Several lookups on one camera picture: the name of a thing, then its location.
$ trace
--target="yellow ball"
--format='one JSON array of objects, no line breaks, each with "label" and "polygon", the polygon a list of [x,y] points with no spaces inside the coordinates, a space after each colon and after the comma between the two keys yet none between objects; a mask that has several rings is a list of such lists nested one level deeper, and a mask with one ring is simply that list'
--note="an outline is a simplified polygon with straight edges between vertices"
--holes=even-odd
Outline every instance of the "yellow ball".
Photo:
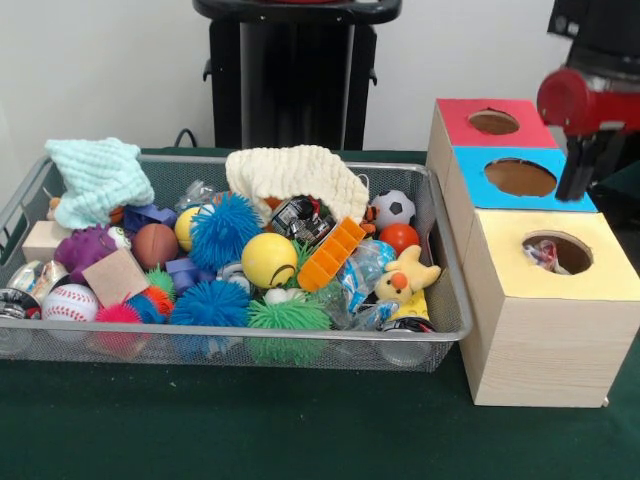
[{"label": "yellow ball", "polygon": [[253,237],[242,251],[242,270],[260,288],[280,288],[296,273],[298,254],[291,242],[277,233]]},{"label": "yellow ball", "polygon": [[182,214],[178,217],[176,226],[174,227],[176,237],[178,238],[178,243],[185,252],[191,251],[191,221],[193,219],[193,216],[197,214],[199,210],[200,207],[191,207],[182,212]]}]

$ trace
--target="plush duck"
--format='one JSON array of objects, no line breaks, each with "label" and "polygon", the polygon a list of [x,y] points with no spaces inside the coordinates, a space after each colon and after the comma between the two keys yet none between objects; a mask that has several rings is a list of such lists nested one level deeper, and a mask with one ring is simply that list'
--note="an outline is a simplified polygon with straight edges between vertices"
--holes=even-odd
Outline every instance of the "plush duck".
[{"label": "plush duck", "polygon": [[432,285],[440,276],[440,267],[426,267],[420,263],[422,249],[418,245],[408,247],[398,260],[389,262],[386,273],[378,281],[375,292],[379,302],[408,302],[414,293]]}]

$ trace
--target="metal mesh basket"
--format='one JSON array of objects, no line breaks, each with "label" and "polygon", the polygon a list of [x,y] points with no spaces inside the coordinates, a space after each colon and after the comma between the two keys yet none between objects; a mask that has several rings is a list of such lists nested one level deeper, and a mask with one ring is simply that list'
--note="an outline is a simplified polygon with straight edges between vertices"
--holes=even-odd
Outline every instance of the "metal mesh basket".
[{"label": "metal mesh basket", "polygon": [[[224,159],[143,156],[142,167],[159,207],[172,207],[194,179],[228,188]],[[435,175],[424,167],[350,163],[369,179],[371,195],[398,189],[416,204],[422,261],[443,268],[427,289],[438,333],[262,330],[174,325],[95,324],[0,317],[0,357],[16,360],[155,364],[285,366],[431,372],[453,342],[471,329],[471,312],[456,259],[448,218]],[[0,213],[0,283],[25,263],[21,246],[31,225],[45,217],[48,197],[61,195],[62,177],[50,160],[36,165]]]}]

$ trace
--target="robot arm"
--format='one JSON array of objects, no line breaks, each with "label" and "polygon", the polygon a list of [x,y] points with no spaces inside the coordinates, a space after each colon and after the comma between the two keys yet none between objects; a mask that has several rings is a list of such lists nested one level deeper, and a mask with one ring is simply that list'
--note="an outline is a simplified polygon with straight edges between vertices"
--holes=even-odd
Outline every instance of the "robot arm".
[{"label": "robot arm", "polygon": [[567,136],[557,198],[576,200],[613,171],[620,136],[640,131],[640,2],[556,0],[549,32],[573,40],[538,92],[545,123]]}]

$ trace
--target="light blue washcloth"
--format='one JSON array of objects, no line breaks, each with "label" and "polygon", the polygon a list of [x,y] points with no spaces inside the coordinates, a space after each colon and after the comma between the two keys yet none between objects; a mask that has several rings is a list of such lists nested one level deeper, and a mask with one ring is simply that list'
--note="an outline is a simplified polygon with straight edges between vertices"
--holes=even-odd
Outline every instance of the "light blue washcloth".
[{"label": "light blue washcloth", "polygon": [[49,140],[45,149],[67,187],[55,210],[56,221],[63,227],[106,225],[117,207],[153,203],[153,188],[138,163],[136,145],[117,138]]}]

